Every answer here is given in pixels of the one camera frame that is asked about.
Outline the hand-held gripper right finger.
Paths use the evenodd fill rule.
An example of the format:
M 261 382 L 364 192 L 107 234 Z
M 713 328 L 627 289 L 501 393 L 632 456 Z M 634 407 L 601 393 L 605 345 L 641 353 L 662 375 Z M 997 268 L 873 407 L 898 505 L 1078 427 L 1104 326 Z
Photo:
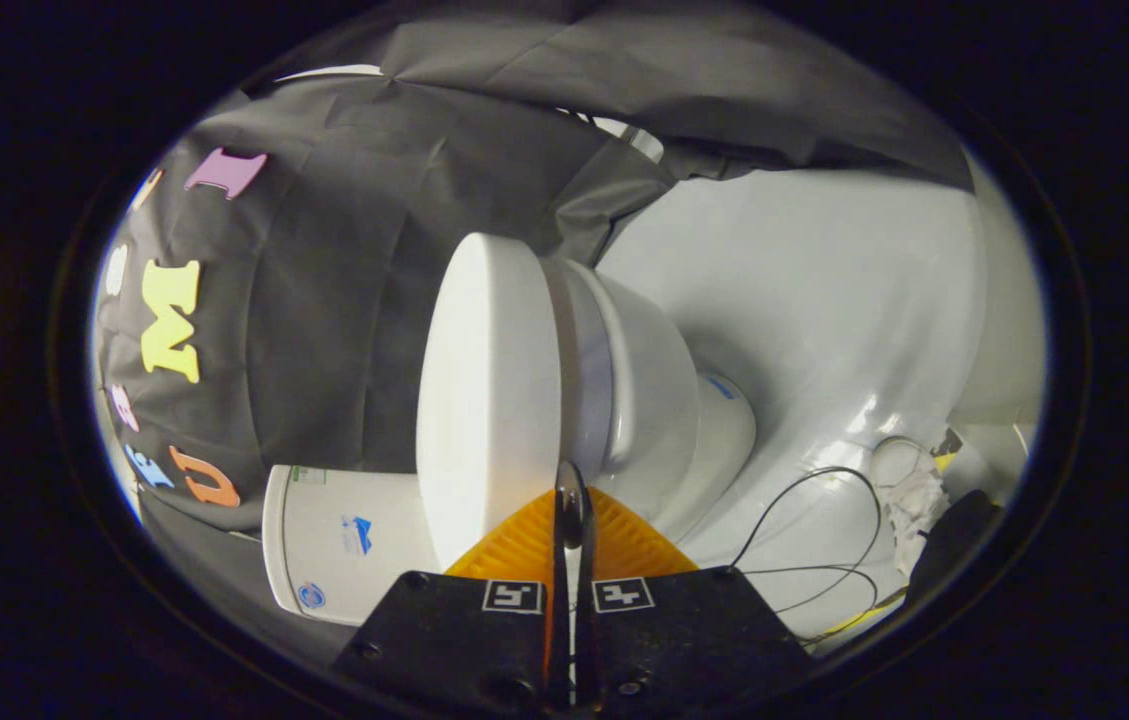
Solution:
M 599 579 L 599 529 L 570 469 L 574 714 L 728 714 L 808 678 L 814 660 L 742 571 Z

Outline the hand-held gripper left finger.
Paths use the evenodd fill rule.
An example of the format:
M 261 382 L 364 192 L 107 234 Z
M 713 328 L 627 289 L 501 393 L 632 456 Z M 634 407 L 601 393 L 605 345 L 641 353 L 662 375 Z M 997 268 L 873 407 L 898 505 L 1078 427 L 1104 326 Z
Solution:
M 409 570 L 335 671 L 446 715 L 550 715 L 570 702 L 567 574 L 555 489 L 441 573 Z

